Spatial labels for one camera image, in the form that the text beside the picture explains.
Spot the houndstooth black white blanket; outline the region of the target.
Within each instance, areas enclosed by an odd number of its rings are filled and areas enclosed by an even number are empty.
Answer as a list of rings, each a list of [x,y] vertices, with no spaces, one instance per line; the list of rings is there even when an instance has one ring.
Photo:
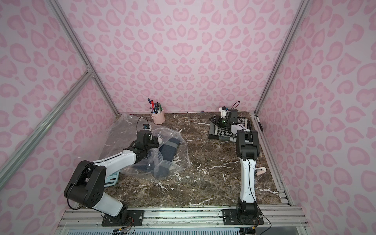
[[[235,137],[237,136],[238,130],[251,129],[251,124],[246,117],[239,117],[238,122],[235,123],[235,127],[235,131],[232,132],[231,128],[227,129],[226,127],[219,127],[218,125],[214,125],[214,135],[223,137]]]

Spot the grey black checked blanket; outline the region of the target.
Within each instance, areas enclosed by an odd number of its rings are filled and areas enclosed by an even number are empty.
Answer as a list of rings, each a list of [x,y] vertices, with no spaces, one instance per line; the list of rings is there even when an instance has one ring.
[[[235,128],[236,128],[235,124],[231,126],[232,132],[235,131]],[[235,136],[235,137],[223,137],[223,136],[214,135],[214,123],[210,122],[209,139],[211,139],[211,140],[221,140],[221,141],[236,142],[237,141],[237,136]]]

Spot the navy blue plaid blanket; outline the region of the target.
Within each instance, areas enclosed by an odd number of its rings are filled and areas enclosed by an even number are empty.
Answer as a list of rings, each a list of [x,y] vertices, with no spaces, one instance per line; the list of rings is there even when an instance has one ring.
[[[172,167],[180,140],[170,138],[165,144],[159,148],[152,148],[148,151],[146,158],[142,159],[133,168],[139,174],[150,173],[155,179],[160,180],[169,175],[169,169]]]

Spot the clear plastic vacuum bag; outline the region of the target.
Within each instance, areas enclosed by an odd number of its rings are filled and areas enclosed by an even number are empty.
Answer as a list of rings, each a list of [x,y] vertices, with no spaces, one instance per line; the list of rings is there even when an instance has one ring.
[[[92,138],[83,141],[84,146],[76,151],[75,156],[79,161],[88,160],[93,162],[118,154],[136,140],[137,132],[141,131],[143,124],[149,123],[151,125],[152,135],[156,136],[159,140],[159,147],[165,144],[170,138],[180,140],[177,153],[172,160],[172,167],[169,169],[169,175],[165,178],[176,175],[189,168],[191,162],[187,142],[182,137],[180,131],[172,126],[174,120],[174,117],[166,117],[163,124],[156,125],[151,118],[145,120],[144,118],[139,118],[134,115],[123,114],[106,130],[100,131]],[[150,173],[139,174],[133,166],[127,166],[121,169],[120,173],[150,181],[165,179],[157,180]]]

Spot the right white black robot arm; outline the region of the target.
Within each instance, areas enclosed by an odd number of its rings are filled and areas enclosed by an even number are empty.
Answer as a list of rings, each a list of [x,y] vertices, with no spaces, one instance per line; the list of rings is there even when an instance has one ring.
[[[225,106],[219,109],[216,118],[219,127],[230,130],[236,137],[236,155],[241,165],[241,189],[237,211],[239,217],[257,217],[258,205],[255,196],[255,170],[259,157],[259,135],[238,122],[238,111]]]

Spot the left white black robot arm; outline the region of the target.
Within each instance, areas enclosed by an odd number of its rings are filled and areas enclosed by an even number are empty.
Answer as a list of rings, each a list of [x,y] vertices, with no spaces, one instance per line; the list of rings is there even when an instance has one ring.
[[[120,153],[94,162],[81,161],[64,190],[65,198],[110,217],[126,219],[127,207],[104,192],[105,180],[116,171],[140,162],[151,149],[158,147],[158,138],[150,130],[141,130],[136,140]]]

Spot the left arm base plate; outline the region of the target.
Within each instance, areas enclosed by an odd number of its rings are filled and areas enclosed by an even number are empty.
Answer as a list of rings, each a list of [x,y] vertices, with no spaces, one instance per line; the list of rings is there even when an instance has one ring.
[[[122,210],[117,216],[104,214],[102,227],[126,227],[128,225],[142,226],[144,210]]]

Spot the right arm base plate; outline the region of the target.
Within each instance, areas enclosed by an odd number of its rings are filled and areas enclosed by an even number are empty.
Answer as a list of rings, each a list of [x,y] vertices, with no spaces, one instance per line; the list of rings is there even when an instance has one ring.
[[[221,212],[224,225],[250,225],[257,227],[264,224],[259,209],[248,214],[240,213],[237,209],[223,209]]]

